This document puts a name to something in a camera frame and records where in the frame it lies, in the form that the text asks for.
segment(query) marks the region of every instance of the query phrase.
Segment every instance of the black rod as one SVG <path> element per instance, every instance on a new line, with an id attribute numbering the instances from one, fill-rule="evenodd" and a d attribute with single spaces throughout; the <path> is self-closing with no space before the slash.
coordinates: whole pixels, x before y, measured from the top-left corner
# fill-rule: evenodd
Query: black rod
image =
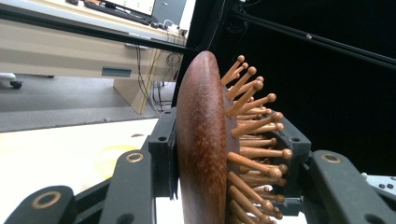
<path id="1" fill-rule="evenodd" d="M 233 10 L 230 15 L 237 19 L 241 19 L 243 21 L 247 21 L 259 25 L 260 27 L 264 27 L 276 32 L 280 32 L 284 35 L 293 36 L 302 39 L 304 41 L 308 41 L 310 43 L 322 46 L 327 49 L 332 49 L 344 53 L 346 55 L 362 59 L 370 63 L 375 63 L 396 70 L 396 60 L 380 54 L 372 53 L 371 51 L 351 47 L 349 45 L 345 45 L 330 39 L 326 39 L 321 36 L 312 35 L 308 32 L 300 31 L 272 21 L 266 21 L 261 18 L 250 16 L 248 14 L 241 13 L 236 10 Z"/>
<path id="2" fill-rule="evenodd" d="M 79 35 L 87 35 L 123 43 L 131 43 L 154 49 L 169 50 L 177 53 L 192 55 L 198 53 L 197 49 L 186 48 L 184 46 L 166 43 L 158 40 L 147 40 L 143 38 L 138 38 L 130 36 L 124 32 L 93 26 L 79 21 L 71 21 L 63 18 L 58 18 L 51 15 L 27 10 L 24 8 L 12 7 L 5 4 L 0 4 L 0 19 L 22 22 Z"/>

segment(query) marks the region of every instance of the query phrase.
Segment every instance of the white desk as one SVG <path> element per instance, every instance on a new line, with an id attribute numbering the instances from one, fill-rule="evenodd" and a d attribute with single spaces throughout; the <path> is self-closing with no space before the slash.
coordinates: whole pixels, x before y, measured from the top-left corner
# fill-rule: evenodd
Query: white desk
<path id="1" fill-rule="evenodd" d="M 183 45 L 186 39 L 160 29 L 127 21 L 64 0 L 0 0 L 0 3 L 79 21 L 109 30 Z M 43 76 L 111 77 L 114 88 L 131 107 L 142 113 L 146 100 L 138 80 L 135 47 L 15 21 L 0 20 L 0 71 Z M 169 51 L 141 49 L 140 72 L 146 88 L 152 80 L 172 80 L 166 58 Z M 109 76 L 104 67 L 131 70 L 126 76 Z"/>

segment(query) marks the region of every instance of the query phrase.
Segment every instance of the computer monitor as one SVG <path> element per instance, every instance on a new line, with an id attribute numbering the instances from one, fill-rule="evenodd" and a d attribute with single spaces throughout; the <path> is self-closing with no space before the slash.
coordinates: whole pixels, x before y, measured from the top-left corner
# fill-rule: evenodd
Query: computer monitor
<path id="1" fill-rule="evenodd" d="M 105 2 L 127 7 L 150 17 L 152 16 L 155 4 L 155 0 L 106 0 Z"/>

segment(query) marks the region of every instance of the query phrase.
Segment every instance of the wooden hairbrush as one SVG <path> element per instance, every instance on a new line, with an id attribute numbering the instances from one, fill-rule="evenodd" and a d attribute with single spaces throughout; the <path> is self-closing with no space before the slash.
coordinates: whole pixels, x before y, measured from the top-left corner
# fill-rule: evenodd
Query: wooden hairbrush
<path id="1" fill-rule="evenodd" d="M 263 78 L 246 83 L 256 69 L 248 69 L 244 60 L 239 56 L 220 79 L 216 57 L 203 51 L 180 86 L 176 137 L 185 223 L 276 223 L 270 217 L 282 218 L 271 201 L 283 203 L 284 197 L 262 186 L 286 184 L 282 176 L 288 167 L 269 163 L 273 157 L 290 159 L 291 151 L 273 149 L 276 139 L 263 135 L 282 131 L 283 115 L 263 107 L 276 99 L 273 93 L 252 98 Z"/>

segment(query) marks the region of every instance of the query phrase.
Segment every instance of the desk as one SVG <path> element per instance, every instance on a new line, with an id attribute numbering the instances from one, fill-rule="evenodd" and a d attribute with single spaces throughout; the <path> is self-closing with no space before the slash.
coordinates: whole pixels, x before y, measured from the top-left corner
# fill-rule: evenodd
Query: desk
<path id="1" fill-rule="evenodd" d="M 145 38 L 181 45 L 186 42 L 182 36 L 86 8 L 82 2 L 77 7 L 64 0 L 0 0 L 0 3 Z M 1 72 L 111 77 L 115 79 L 114 88 L 137 113 L 145 108 L 146 99 L 138 82 L 136 47 L 6 20 L 0 20 L 0 39 Z M 168 72 L 170 67 L 166 62 L 171 54 L 160 49 L 140 49 L 140 73 L 148 91 L 153 80 L 173 80 L 175 74 Z"/>

